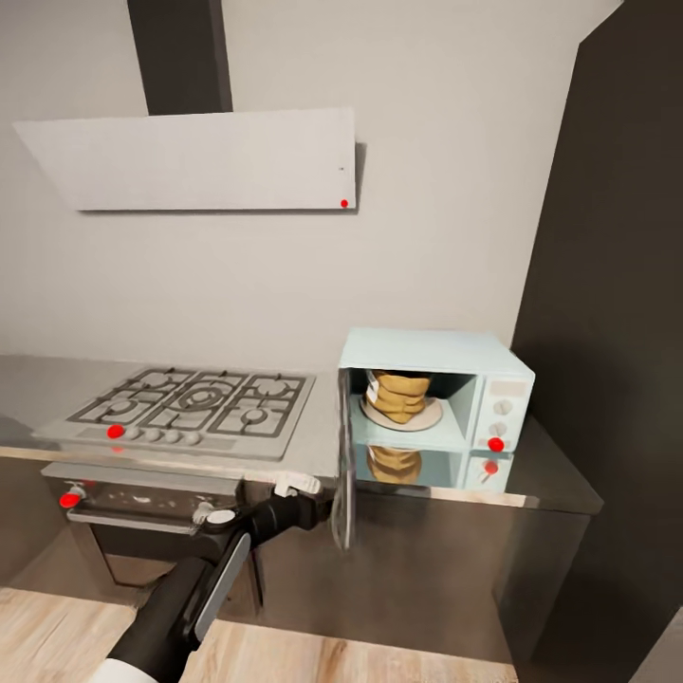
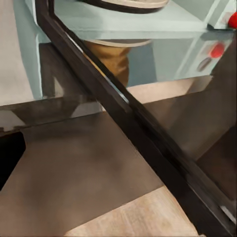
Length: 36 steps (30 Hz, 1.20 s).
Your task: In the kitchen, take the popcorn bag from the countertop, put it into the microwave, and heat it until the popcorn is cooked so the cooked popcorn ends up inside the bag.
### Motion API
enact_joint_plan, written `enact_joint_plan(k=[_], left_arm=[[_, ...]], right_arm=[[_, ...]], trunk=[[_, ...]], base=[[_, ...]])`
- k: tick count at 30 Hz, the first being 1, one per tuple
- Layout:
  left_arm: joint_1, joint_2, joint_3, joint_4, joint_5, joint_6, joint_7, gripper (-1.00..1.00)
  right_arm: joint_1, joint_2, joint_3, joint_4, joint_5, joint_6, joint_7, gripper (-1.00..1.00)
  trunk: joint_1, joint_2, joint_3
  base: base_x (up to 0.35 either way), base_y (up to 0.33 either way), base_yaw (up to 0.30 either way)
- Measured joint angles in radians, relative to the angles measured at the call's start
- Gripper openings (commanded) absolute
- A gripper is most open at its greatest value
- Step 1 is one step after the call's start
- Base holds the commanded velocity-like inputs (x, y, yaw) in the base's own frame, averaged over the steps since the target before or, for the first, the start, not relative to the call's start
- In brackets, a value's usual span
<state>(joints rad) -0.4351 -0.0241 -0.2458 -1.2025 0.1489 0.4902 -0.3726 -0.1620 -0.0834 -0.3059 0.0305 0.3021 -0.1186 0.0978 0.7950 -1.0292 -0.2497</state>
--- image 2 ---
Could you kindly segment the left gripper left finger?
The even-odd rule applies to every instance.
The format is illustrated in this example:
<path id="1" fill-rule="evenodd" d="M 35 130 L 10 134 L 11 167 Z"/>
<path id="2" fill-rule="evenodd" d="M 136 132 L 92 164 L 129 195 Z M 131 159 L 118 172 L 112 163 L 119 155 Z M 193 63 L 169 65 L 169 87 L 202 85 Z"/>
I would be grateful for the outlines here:
<path id="1" fill-rule="evenodd" d="M 21 131 L 0 137 L 0 191 L 25 152 Z"/>

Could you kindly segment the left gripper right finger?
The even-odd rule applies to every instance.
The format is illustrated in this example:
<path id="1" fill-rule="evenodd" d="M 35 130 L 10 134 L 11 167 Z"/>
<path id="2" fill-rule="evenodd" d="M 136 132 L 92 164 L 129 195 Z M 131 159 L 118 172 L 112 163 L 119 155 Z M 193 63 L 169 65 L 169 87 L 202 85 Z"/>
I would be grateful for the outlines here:
<path id="1" fill-rule="evenodd" d="M 226 131 L 221 149 L 237 171 L 237 133 Z"/>

